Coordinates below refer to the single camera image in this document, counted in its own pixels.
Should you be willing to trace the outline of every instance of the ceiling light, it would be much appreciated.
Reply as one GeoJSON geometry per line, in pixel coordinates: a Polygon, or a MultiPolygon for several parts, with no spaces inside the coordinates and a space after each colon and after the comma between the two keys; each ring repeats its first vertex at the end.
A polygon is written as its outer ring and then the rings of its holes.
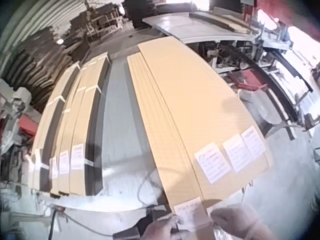
{"type": "Polygon", "coordinates": [[[60,39],[58,39],[58,40],[56,41],[56,43],[59,44],[59,45],[61,45],[61,44],[64,43],[64,40],[60,38],[60,39]]]}

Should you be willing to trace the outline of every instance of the red panel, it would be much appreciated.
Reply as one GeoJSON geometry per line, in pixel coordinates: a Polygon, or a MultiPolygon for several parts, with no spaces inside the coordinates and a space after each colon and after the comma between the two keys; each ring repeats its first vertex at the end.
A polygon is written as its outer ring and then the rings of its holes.
{"type": "Polygon", "coordinates": [[[35,136],[38,124],[36,124],[34,121],[32,121],[28,116],[22,115],[18,121],[19,127],[24,130],[26,133],[35,136]]]}
{"type": "Polygon", "coordinates": [[[283,0],[257,0],[257,8],[272,18],[278,18],[287,26],[295,26],[320,42],[320,31],[305,17],[296,14],[283,0]]]}

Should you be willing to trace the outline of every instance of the industrial machine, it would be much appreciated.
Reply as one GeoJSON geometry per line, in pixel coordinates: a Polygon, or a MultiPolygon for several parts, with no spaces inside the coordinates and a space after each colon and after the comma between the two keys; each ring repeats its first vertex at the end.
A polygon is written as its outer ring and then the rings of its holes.
{"type": "Polygon", "coordinates": [[[33,144],[41,115],[30,106],[31,93],[24,87],[14,91],[0,78],[1,182],[20,183],[24,155],[33,144]]]}

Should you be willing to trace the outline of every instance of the brown wooden stack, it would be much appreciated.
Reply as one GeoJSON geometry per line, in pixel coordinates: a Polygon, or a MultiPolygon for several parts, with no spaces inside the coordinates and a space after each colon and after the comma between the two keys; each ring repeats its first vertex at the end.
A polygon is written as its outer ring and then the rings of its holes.
{"type": "Polygon", "coordinates": [[[31,92],[31,105],[43,112],[62,73],[72,64],[64,46],[56,43],[51,27],[39,30],[14,50],[1,76],[10,87],[31,92]]]}

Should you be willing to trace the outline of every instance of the stacked wood pieces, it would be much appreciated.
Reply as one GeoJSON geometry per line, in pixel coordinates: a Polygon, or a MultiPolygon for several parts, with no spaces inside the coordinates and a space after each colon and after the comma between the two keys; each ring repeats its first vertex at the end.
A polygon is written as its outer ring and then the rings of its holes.
{"type": "Polygon", "coordinates": [[[52,28],[44,28],[14,49],[1,78],[14,90],[25,87],[30,91],[31,105],[42,113],[58,79],[72,64],[63,51],[52,28]]]}
{"type": "Polygon", "coordinates": [[[109,58],[107,53],[87,62],[76,80],[73,98],[66,103],[57,137],[57,148],[53,158],[58,162],[58,180],[55,193],[96,195],[101,191],[101,142],[96,142],[96,122],[101,88],[104,83],[109,58]]]}
{"type": "Polygon", "coordinates": [[[231,32],[240,33],[240,34],[251,33],[251,31],[248,28],[243,27],[241,24],[235,23],[234,21],[229,20],[225,17],[212,15],[206,12],[200,12],[200,11],[189,12],[189,17],[206,21],[208,23],[217,25],[220,28],[229,30],[231,32]]]}
{"type": "Polygon", "coordinates": [[[254,119],[200,56],[174,37],[138,47],[140,53],[128,57],[129,69],[174,212],[189,201],[221,201],[271,167],[254,119]]]}
{"type": "Polygon", "coordinates": [[[32,146],[34,171],[32,177],[29,178],[30,188],[45,192],[51,188],[49,182],[51,152],[65,101],[79,69],[79,64],[75,63],[63,73],[45,106],[32,146]]]}
{"type": "Polygon", "coordinates": [[[96,125],[109,64],[108,53],[104,53],[80,71],[71,66],[62,75],[34,140],[30,188],[53,196],[92,196],[102,190],[102,164],[98,162],[102,138],[96,137],[96,125]]]}
{"type": "Polygon", "coordinates": [[[194,12],[197,7],[191,2],[159,3],[155,5],[157,15],[194,12]]]}

